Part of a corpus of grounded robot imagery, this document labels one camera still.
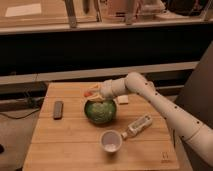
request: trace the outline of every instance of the orange object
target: orange object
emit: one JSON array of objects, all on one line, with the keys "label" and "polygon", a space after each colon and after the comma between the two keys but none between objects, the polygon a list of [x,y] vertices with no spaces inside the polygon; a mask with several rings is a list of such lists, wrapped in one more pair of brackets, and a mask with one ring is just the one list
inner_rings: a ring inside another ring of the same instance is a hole
[{"label": "orange object", "polygon": [[84,97],[89,97],[91,95],[92,95],[92,92],[90,92],[90,91],[85,91],[84,92]]}]

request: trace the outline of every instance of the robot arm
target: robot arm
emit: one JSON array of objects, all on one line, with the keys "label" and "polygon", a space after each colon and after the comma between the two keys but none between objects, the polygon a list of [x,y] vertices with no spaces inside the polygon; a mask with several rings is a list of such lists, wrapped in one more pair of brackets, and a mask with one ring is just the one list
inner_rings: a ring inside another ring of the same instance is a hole
[{"label": "robot arm", "polygon": [[107,80],[96,87],[95,91],[88,99],[94,101],[113,99],[128,93],[136,93],[145,98],[178,135],[204,161],[213,166],[213,130],[155,91],[141,74],[132,72],[126,78]]}]

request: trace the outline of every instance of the small cup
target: small cup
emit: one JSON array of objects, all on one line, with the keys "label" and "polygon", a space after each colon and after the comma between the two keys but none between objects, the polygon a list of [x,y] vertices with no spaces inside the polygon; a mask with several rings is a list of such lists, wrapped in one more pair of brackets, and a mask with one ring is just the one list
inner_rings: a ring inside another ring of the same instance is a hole
[{"label": "small cup", "polygon": [[120,133],[114,130],[105,131],[101,135],[101,146],[108,153],[117,152],[121,148],[122,141]]}]

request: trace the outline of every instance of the remote control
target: remote control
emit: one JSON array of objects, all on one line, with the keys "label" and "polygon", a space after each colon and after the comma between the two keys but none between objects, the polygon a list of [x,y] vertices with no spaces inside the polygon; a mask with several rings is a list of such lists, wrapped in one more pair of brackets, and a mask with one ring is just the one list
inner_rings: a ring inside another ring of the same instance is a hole
[{"label": "remote control", "polygon": [[54,104],[54,110],[53,110],[53,119],[59,120],[63,116],[63,102],[62,101],[56,101]]}]

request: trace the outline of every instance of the wire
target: wire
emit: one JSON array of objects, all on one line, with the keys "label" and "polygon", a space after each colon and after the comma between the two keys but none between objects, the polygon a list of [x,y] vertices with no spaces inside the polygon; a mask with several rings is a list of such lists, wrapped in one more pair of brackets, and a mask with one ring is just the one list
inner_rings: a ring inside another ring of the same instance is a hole
[{"label": "wire", "polygon": [[26,118],[26,117],[28,117],[28,116],[30,116],[30,115],[32,115],[32,114],[38,112],[38,111],[40,111],[40,109],[34,110],[34,111],[30,112],[29,114],[27,114],[27,115],[25,115],[25,116],[21,116],[21,117],[13,117],[13,116],[10,116],[10,115],[8,115],[8,114],[6,114],[6,113],[2,113],[2,112],[0,112],[0,115],[1,115],[1,116],[4,116],[4,117],[6,117],[6,118],[9,118],[9,119],[17,119],[17,120],[18,120],[18,119],[24,119],[24,118]]},{"label": "wire", "polygon": [[175,130],[173,129],[172,130],[172,137],[173,137],[173,145],[174,145],[174,148],[176,147],[176,138],[175,138]]}]

